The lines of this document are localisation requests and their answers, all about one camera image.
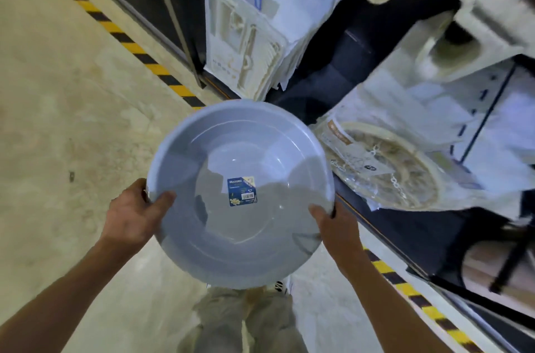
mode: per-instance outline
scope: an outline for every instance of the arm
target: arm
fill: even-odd
[[[317,205],[309,209],[325,248],[357,293],[384,352],[451,352],[369,261],[356,218],[340,202],[334,218]]]
[[[111,201],[102,235],[84,258],[0,327],[0,353],[63,350],[98,293],[149,241],[173,204],[168,192],[149,206],[144,188],[145,179],[138,179]]]

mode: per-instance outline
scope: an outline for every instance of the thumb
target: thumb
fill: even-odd
[[[310,212],[312,217],[316,219],[316,223],[318,224],[318,227],[321,227],[321,223],[325,219],[329,219],[329,215],[327,214],[327,212],[319,205],[310,204],[308,206],[308,212]]]
[[[177,194],[174,191],[165,191],[145,210],[145,216],[154,221],[154,223],[159,223],[171,205],[173,205],[175,198],[177,198]]]

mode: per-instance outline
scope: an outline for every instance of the floor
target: floor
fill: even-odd
[[[0,8],[3,322],[84,255],[109,201],[146,175],[165,134],[192,111],[72,0],[0,0]],[[217,101],[119,9],[109,6],[106,14],[205,103]],[[406,276],[403,262],[364,229],[362,238]],[[298,326],[310,353],[381,352],[323,247],[294,280]],[[431,288],[407,280],[484,351],[498,351]],[[65,351],[174,352],[197,324],[191,307],[204,292],[205,284],[151,240],[97,297]],[[464,351],[428,323],[454,351]]]

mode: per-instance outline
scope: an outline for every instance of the yellow and black striped tape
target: yellow and black striped tape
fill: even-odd
[[[204,107],[204,103],[199,100],[193,93],[185,86],[183,86],[177,79],[175,79],[169,71],[162,65],[156,62],[150,55],[148,55],[141,46],[134,42],[130,37],[124,33],[115,23],[113,23],[106,15],[103,14],[97,7],[95,7],[89,0],[74,0],[78,3],[94,20],[100,23],[115,39],[117,39],[129,52],[136,56],[150,71],[157,75],[165,84],[180,95],[184,101],[188,103],[193,109]],[[385,277],[385,279],[392,284],[398,291],[405,295],[411,302],[413,302],[425,315],[433,319],[442,329],[444,329],[457,343],[464,347],[470,353],[482,353],[483,351],[468,338],[468,336],[459,330],[446,316],[436,309],[422,294],[416,291],[408,282],[406,282],[394,269],[390,268],[374,255],[369,249],[366,253],[370,258],[375,268]]]
[[[204,107],[204,103],[198,99],[187,87],[183,86],[171,73],[161,64],[157,63],[144,49],[134,42],[130,37],[124,33],[110,18],[103,14],[97,7],[95,7],[89,0],[74,0],[80,5],[85,12],[100,23],[111,36],[119,41],[121,45],[130,53],[137,57],[150,71],[157,75],[165,84],[167,84],[174,92],[182,97],[189,106],[197,110]]]

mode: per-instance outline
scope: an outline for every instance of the plastic basin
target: plastic basin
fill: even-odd
[[[171,260],[201,281],[235,289],[297,270],[320,244],[308,205],[331,211],[334,203],[332,172],[314,134],[282,108],[249,100],[186,118],[160,145],[147,189],[152,201],[177,193],[157,234]]]

